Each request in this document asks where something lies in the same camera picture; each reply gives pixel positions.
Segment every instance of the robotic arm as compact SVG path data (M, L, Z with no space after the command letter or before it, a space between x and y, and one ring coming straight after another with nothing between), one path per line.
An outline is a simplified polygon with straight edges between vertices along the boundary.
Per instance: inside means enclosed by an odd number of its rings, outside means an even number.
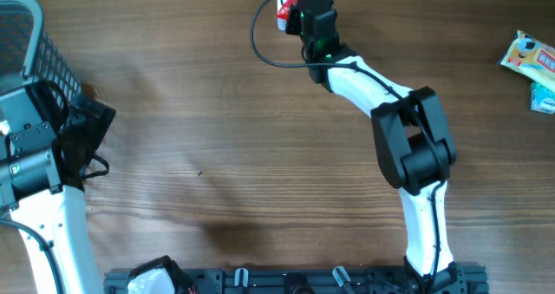
M333 3L278 0L278 27L301 37L305 66L315 83L372 119L378 163L402 199L408 233L405 265L412 280L408 287L420 293L438 291L454 281L444 199L456 155L446 117L432 89L413 91L388 80L339 42ZM421 132L407 137L408 126Z
M0 96L9 132L0 147L0 210L13 220L2 224L20 229L39 293L100 293L82 181L108 173L95 150L115 110L83 94L61 108L53 82L12 88ZM86 175L93 159L107 171Z

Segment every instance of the black mounting rail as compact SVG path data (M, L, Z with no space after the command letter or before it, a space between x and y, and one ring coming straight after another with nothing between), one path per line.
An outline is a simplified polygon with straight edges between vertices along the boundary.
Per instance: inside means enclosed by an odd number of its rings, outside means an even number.
M463 267L457 265L456 281L436 292L439 294L488 294L489 285L485 267ZM235 271L221 269L194 270L183 272L196 285L197 294L293 294L291 278L305 276L314 294L343 294L332 276L331 269L322 270L251 270L246 289L234 286ZM347 269L350 285L355 294L406 294L405 269L401 266L377 266L368 269ZM129 270L114 270L106 274L104 292L125 294L126 277Z

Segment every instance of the wire basket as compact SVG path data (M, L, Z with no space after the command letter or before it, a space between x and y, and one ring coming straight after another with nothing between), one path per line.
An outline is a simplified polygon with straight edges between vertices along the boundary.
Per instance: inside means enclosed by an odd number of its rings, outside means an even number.
M0 0L0 79L13 76L19 76L18 87L39 80L55 82L68 101L81 92L81 82L44 29L36 0ZM60 95L53 95L62 106Z

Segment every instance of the wood grain surface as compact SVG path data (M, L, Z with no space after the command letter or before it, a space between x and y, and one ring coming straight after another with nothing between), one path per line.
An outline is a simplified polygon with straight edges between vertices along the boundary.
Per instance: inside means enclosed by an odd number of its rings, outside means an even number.
M401 201L370 121L304 69L251 51L262 0L38 0L74 71L118 114L87 184L100 272L170 255L183 268L401 265ZM555 116L496 65L523 29L555 45L553 0L336 0L343 41L440 97L458 151L447 192L455 259L492 293L553 293ZM261 50L298 62L273 9ZM0 228L0 293L34 292L20 236Z

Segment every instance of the food wrapper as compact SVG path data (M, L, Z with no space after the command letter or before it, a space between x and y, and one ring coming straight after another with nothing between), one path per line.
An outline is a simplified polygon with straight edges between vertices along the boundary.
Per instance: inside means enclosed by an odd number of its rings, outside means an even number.
M531 110L541 113L555 114L555 93L537 82L534 82L531 88Z
M521 30L517 30L515 38L499 64L555 92L555 49Z

